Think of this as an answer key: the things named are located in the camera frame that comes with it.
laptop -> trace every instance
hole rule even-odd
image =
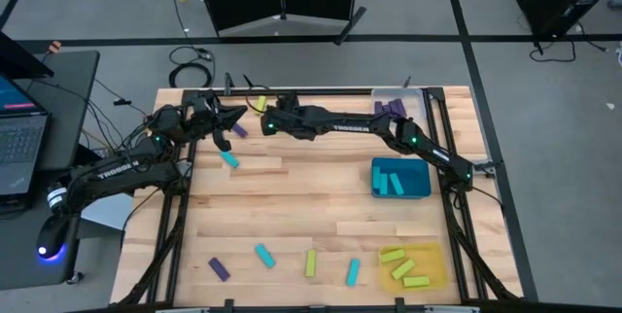
[[[0,203],[28,193],[49,118],[25,90],[0,73]]]

laptop keyboard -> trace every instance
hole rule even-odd
[[[0,163],[32,161],[41,130],[41,127],[0,128]]]

teal block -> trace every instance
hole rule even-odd
[[[238,161],[237,158],[229,152],[221,152],[221,157],[223,157],[223,160],[228,163],[231,168],[237,168],[237,166],[240,165],[240,161]]]
[[[255,251],[257,252],[259,258],[263,261],[266,267],[272,268],[274,264],[276,264],[276,262],[274,261],[272,256],[270,256],[270,253],[265,249],[265,246],[263,246],[263,244],[257,244],[257,246],[255,247]]]
[[[396,194],[404,195],[404,189],[401,187],[401,183],[399,182],[399,177],[397,176],[397,174],[390,174],[389,179],[391,179],[391,183],[393,183],[393,188],[396,190]]]
[[[346,281],[346,285],[349,287],[353,287],[357,285],[357,277],[359,276],[359,267],[361,267],[361,260],[352,259],[350,262],[350,271],[348,271],[348,280]]]
[[[374,189],[380,189],[380,167],[373,167],[372,171],[371,186]]]
[[[386,173],[380,174],[380,194],[386,195],[389,193],[389,176]]]

yellow container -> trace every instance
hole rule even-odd
[[[406,256],[399,261],[389,261],[386,263],[380,261],[382,255],[395,250],[403,250]],[[391,273],[406,260],[413,260],[415,266],[404,277],[427,276],[430,278],[429,286],[405,288],[403,280],[395,280],[393,278]],[[437,242],[383,247],[378,251],[378,263],[380,263],[380,284],[389,293],[443,289],[449,283],[443,254],[440,250],[440,244]]]

black desk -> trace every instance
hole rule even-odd
[[[50,55],[46,64],[55,73],[52,83],[61,84],[89,98],[98,60],[97,52],[67,52]],[[28,87],[29,81],[22,81],[19,85]],[[43,157],[47,154],[53,157],[54,154],[69,152],[73,161],[73,155],[79,145],[86,103],[73,94],[36,83],[29,92],[52,112],[52,125],[44,145]],[[77,109],[69,116],[54,115],[55,108],[63,105]],[[48,152],[46,147],[49,146],[63,147],[62,152]],[[46,188],[63,172],[63,170],[37,172],[31,188],[32,207],[20,215],[0,218],[2,244],[0,263],[3,268],[0,275],[0,290],[59,284],[73,275],[79,246],[77,239],[79,218],[71,223],[65,247],[57,259],[44,261],[36,252],[36,241],[41,225],[52,214],[46,201]]]

